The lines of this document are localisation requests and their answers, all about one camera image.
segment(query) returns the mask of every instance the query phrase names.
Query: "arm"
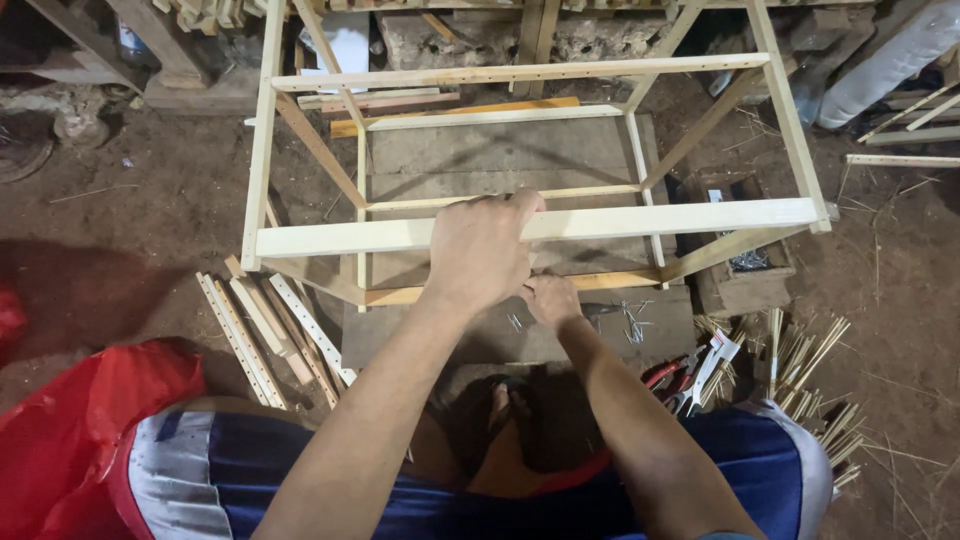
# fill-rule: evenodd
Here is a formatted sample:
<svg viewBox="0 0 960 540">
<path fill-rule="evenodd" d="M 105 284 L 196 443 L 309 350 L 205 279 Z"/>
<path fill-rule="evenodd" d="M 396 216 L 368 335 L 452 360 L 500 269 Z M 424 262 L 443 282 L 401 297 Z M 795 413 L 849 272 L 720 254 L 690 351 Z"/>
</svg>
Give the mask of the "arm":
<svg viewBox="0 0 960 540">
<path fill-rule="evenodd" d="M 581 314 L 570 280 L 535 276 L 520 295 L 570 357 L 651 538 L 693 539 L 717 531 L 764 538 L 716 465 Z"/>
<path fill-rule="evenodd" d="M 520 232 L 543 210 L 521 189 L 437 215 L 430 277 L 380 351 L 307 444 L 253 537 L 370 538 L 430 388 L 474 315 L 530 276 Z"/>
</svg>

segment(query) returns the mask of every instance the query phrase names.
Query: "forearm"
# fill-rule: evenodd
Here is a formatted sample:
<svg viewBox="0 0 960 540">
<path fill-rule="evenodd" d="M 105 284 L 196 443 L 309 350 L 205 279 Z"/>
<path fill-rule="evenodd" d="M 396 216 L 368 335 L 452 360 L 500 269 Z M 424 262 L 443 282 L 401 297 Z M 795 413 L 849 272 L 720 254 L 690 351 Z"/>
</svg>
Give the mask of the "forearm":
<svg viewBox="0 0 960 540">
<path fill-rule="evenodd" d="M 558 338 L 648 534 L 762 536 L 716 465 L 586 319 L 564 323 Z"/>
<path fill-rule="evenodd" d="M 369 538 L 430 389 L 469 320 L 411 307 L 280 485 L 256 538 Z"/>
</svg>

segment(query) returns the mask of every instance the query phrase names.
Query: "hand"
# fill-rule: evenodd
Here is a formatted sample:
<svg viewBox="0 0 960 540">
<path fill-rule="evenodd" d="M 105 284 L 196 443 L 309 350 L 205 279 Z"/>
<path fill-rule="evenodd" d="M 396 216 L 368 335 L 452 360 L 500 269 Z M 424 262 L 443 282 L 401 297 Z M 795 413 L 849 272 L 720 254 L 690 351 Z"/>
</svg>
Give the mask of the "hand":
<svg viewBox="0 0 960 540">
<path fill-rule="evenodd" d="M 472 317 L 514 295 L 530 277 L 530 246 L 520 243 L 520 233 L 545 209 L 537 191 L 522 188 L 507 200 L 478 197 L 440 210 L 423 297 Z"/>
<path fill-rule="evenodd" d="M 518 294 L 526 301 L 537 322 L 546 325 L 554 333 L 560 331 L 564 323 L 584 316 L 580 310 L 577 287 L 563 276 L 548 272 L 532 276 Z"/>
</svg>

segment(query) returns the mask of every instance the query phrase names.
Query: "blue shorts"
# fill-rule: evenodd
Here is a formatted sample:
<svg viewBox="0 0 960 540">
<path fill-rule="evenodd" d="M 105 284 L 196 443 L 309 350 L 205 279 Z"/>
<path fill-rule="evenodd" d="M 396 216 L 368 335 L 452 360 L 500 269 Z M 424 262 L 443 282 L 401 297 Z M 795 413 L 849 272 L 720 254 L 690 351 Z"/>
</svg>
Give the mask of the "blue shorts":
<svg viewBox="0 0 960 540">
<path fill-rule="evenodd" d="M 827 509 L 827 455 L 770 402 L 704 414 L 684 427 L 770 540 L 812 539 Z M 140 538 L 249 538 L 313 431 L 251 414 L 163 412 L 131 434 L 111 480 Z M 374 538 L 645 538 L 612 467 L 528 499 L 451 492 L 403 475 Z"/>
</svg>

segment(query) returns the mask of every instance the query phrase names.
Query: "wooden beehive frame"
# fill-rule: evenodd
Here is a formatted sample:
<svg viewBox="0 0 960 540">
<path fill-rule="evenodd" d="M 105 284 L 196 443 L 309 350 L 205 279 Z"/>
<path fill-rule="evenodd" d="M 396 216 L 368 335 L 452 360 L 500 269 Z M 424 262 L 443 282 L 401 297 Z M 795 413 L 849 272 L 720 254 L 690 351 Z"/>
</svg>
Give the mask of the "wooden beehive frame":
<svg viewBox="0 0 960 540">
<path fill-rule="evenodd" d="M 598 61 L 579 63 L 507 65 L 343 74 L 324 38 L 320 18 L 306 0 L 293 0 L 318 54 L 330 72 L 321 76 L 280 77 L 280 42 L 284 0 L 270 0 L 264 38 L 263 64 L 257 98 L 256 129 L 253 137 L 250 186 L 241 264 L 245 270 L 259 270 L 261 264 L 277 272 L 309 283 L 364 309 L 367 306 L 410 304 L 422 287 L 368 289 L 368 255 L 376 251 L 398 251 L 427 247 L 433 230 L 432 218 L 367 222 L 367 213 L 388 209 L 439 208 L 468 197 L 417 201 L 367 201 L 367 132 L 414 129 L 436 126 L 526 122 L 596 116 L 623 116 L 634 150 L 638 184 L 550 189 L 541 193 L 546 199 L 584 197 L 614 193 L 639 193 L 643 207 L 617 209 L 575 209 L 538 213 L 524 229 L 525 240 L 563 240 L 651 236 L 657 268 L 630 272 L 607 272 L 571 276 L 581 290 L 627 286 L 666 285 L 671 280 L 723 262 L 745 251 L 811 229 L 815 233 L 830 229 L 827 208 L 813 170 L 813 162 L 794 107 L 786 73 L 780 59 L 773 26 L 763 0 L 746 0 L 745 8 L 757 43 L 757 53 L 707 57 L 671 58 L 706 0 L 690 0 L 667 37 L 658 42 L 653 58 L 634 61 Z M 640 151 L 634 112 L 660 73 L 736 69 L 728 88 L 683 138 L 649 173 Z M 395 119 L 365 119 L 357 107 L 351 88 L 416 87 L 492 82 L 522 82 L 583 77 L 639 76 L 627 103 L 579 108 L 512 110 L 421 116 Z M 663 178 L 709 130 L 738 103 L 754 84 L 765 81 L 783 142 L 786 146 L 800 197 L 794 199 L 740 201 L 713 204 L 686 204 L 653 207 L 650 188 Z M 336 89 L 357 125 L 357 181 L 337 162 L 316 130 L 288 92 Z M 275 110 L 290 124 L 333 181 L 356 206 L 356 223 L 265 228 L 268 211 L 270 152 Z M 665 263 L 660 234 L 732 231 L 682 258 Z M 320 255 L 355 253 L 357 280 L 313 270 L 307 258 Z"/>
</svg>

